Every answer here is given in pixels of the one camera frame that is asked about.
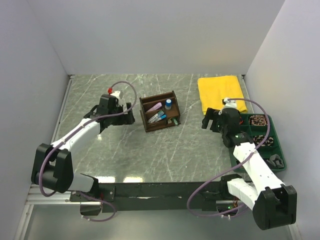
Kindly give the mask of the pink eraser stick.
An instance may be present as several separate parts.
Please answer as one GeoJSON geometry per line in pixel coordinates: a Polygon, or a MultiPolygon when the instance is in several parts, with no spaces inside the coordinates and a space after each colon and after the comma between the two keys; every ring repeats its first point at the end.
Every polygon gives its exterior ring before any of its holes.
{"type": "Polygon", "coordinates": [[[157,104],[155,104],[154,106],[152,106],[149,110],[147,110],[146,112],[149,113],[149,112],[153,112],[153,111],[156,111],[158,109],[161,109],[162,108],[162,103],[161,102],[158,102],[157,104]]]}

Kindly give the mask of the green cap white marker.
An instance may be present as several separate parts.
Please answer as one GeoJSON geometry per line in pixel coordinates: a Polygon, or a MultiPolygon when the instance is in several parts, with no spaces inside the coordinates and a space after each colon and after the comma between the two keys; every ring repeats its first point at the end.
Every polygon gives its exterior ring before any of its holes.
{"type": "Polygon", "coordinates": [[[162,111],[159,111],[158,113],[156,113],[154,116],[152,116],[147,122],[151,123],[154,119],[160,117],[162,115],[162,111]]]}

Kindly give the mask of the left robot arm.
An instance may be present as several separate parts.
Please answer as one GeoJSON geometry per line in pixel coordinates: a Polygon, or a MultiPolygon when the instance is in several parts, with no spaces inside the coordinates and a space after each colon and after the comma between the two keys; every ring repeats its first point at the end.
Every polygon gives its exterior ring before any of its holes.
{"type": "Polygon", "coordinates": [[[98,179],[75,173],[72,158],[109,126],[132,125],[135,122],[131,103],[120,105],[121,98],[121,91],[103,94],[99,104],[72,131],[51,144],[39,145],[35,153],[31,182],[58,193],[79,191],[88,201],[96,200],[101,194],[98,179]]]}

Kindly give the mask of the blue glue bottle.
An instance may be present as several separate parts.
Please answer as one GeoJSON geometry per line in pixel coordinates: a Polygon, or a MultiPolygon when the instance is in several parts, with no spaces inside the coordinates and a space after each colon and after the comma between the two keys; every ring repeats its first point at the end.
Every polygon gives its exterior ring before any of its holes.
{"type": "Polygon", "coordinates": [[[172,108],[172,100],[171,99],[166,99],[165,100],[165,109],[170,110],[172,108]]]}

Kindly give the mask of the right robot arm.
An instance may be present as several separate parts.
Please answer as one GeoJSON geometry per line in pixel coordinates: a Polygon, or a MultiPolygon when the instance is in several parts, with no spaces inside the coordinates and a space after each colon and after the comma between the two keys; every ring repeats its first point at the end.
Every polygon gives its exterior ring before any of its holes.
{"type": "Polygon", "coordinates": [[[210,130],[221,133],[223,143],[233,149],[233,156],[243,166],[252,180],[246,183],[241,177],[228,179],[229,174],[219,174],[220,196],[238,198],[251,209],[255,223],[261,230],[291,225],[296,222],[297,191],[285,185],[268,167],[253,140],[240,130],[240,112],[235,107],[221,110],[208,108],[202,128],[212,121],[210,130]]]}

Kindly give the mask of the brown wooden desk organizer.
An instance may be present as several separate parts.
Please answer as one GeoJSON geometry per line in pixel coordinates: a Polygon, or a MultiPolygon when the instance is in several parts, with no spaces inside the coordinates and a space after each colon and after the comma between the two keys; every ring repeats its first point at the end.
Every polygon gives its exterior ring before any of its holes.
{"type": "Polygon", "coordinates": [[[139,98],[140,115],[145,132],[179,125],[180,109],[174,91],[139,98]]]}

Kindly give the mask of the blue cap white marker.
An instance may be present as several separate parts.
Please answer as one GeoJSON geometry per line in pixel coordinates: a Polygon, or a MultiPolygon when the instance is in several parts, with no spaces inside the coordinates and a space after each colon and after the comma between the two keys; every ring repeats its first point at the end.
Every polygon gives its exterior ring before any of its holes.
{"type": "Polygon", "coordinates": [[[158,118],[155,118],[151,123],[156,123],[159,122],[163,119],[165,119],[167,116],[165,114],[163,114],[162,116],[159,116],[158,118]]]}

